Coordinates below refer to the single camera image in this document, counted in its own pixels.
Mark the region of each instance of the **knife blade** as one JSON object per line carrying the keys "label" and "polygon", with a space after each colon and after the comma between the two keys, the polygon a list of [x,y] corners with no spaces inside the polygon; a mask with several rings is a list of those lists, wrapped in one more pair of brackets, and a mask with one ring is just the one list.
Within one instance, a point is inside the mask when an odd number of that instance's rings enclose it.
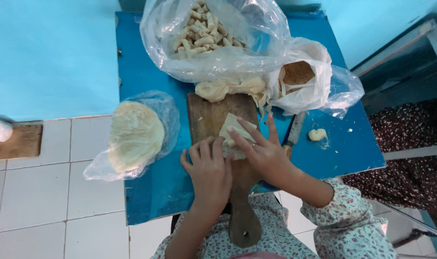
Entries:
{"label": "knife blade", "polygon": [[287,157],[290,159],[292,156],[293,145],[297,144],[300,139],[300,133],[302,131],[303,121],[305,120],[306,111],[301,111],[294,116],[292,125],[290,127],[289,137],[287,142],[282,146],[286,152]]}

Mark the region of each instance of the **floral shirt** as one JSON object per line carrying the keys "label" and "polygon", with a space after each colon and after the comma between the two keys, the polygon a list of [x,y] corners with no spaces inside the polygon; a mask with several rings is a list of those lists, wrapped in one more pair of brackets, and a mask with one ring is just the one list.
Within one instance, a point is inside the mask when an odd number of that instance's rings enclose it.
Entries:
{"label": "floral shirt", "polygon": [[[314,231],[316,251],[320,258],[398,258],[393,246],[381,230],[385,218],[375,218],[371,204],[361,198],[356,188],[335,180],[326,180],[334,188],[332,201],[325,207],[312,207],[303,203],[300,212],[317,225]],[[228,237],[228,214],[221,215],[202,245],[197,258],[229,259],[237,255],[267,252],[285,258],[319,258],[287,229],[288,210],[282,207],[273,193],[249,197],[249,202],[262,226],[260,241],[247,248],[240,248]],[[181,225],[180,216],[175,231]],[[164,252],[173,234],[159,245],[153,259],[164,258]]]}

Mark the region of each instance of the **blue wall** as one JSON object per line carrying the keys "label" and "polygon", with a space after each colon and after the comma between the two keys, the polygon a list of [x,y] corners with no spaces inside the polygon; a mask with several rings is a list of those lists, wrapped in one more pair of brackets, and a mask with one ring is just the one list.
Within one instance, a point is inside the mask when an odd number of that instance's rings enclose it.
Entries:
{"label": "blue wall", "polygon": [[437,0],[277,0],[284,5],[320,3],[346,65],[353,68],[432,9]]}
{"label": "blue wall", "polygon": [[0,115],[110,114],[119,103],[117,0],[0,1]]}

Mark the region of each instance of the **blue tabletop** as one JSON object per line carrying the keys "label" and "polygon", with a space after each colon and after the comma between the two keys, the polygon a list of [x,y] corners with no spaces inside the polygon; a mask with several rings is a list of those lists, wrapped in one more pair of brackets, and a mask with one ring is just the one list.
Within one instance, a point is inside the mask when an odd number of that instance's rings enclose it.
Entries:
{"label": "blue tabletop", "polygon": [[[179,212],[187,211],[193,202],[193,185],[179,163],[182,150],[191,144],[186,96],[194,92],[194,85],[180,82],[160,71],[149,58],[139,32],[141,13],[117,12],[116,40],[122,56],[118,58],[121,78],[120,99],[141,92],[158,89],[168,92],[180,110],[180,134],[174,150],[149,166],[146,173],[133,180],[125,180],[126,216],[128,225],[135,225]],[[322,43],[332,57],[332,64],[345,68],[345,61],[334,33],[323,12],[286,14],[293,37],[304,37]],[[291,116],[283,116],[274,107],[279,139],[283,142]],[[324,128],[328,143],[320,144],[302,137],[293,147],[292,163],[306,173],[319,178],[332,178],[384,167],[385,160],[361,103],[348,110],[343,120],[320,110],[306,115],[301,136],[311,129]],[[260,124],[268,136],[268,127]],[[256,192],[276,190],[261,183]]]}

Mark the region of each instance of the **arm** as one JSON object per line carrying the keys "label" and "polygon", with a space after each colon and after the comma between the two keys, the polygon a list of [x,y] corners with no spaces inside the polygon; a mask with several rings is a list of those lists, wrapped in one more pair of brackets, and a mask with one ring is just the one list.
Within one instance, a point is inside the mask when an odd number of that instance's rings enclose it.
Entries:
{"label": "arm", "polygon": [[[183,150],[180,163],[191,176],[195,200],[179,229],[172,236],[165,252],[167,259],[195,258],[198,247],[220,216],[230,196],[231,160],[223,159],[223,137],[209,137],[190,147],[193,164]],[[211,156],[210,144],[213,142]]]}
{"label": "arm", "polygon": [[239,124],[256,140],[252,145],[236,131],[228,134],[268,183],[303,202],[301,212],[318,225],[314,238],[321,258],[397,258],[381,230],[387,221],[374,218],[371,205],[352,187],[320,181],[296,168],[279,144],[273,117],[268,115],[270,137],[265,139],[246,121]]}
{"label": "arm", "polygon": [[316,207],[323,207],[331,201],[334,195],[332,186],[305,174],[287,158],[286,152],[279,144],[272,114],[268,114],[270,133],[268,139],[265,139],[242,118],[238,118],[238,122],[256,140],[256,145],[252,147],[249,140],[243,138],[233,128],[228,130],[228,134],[244,151],[252,167],[262,175],[265,181]]}
{"label": "arm", "polygon": [[314,232],[316,251],[321,258],[399,258],[387,240],[371,204],[361,192],[335,180],[326,180],[334,189],[329,204],[322,208],[303,203],[300,212],[318,227]]}

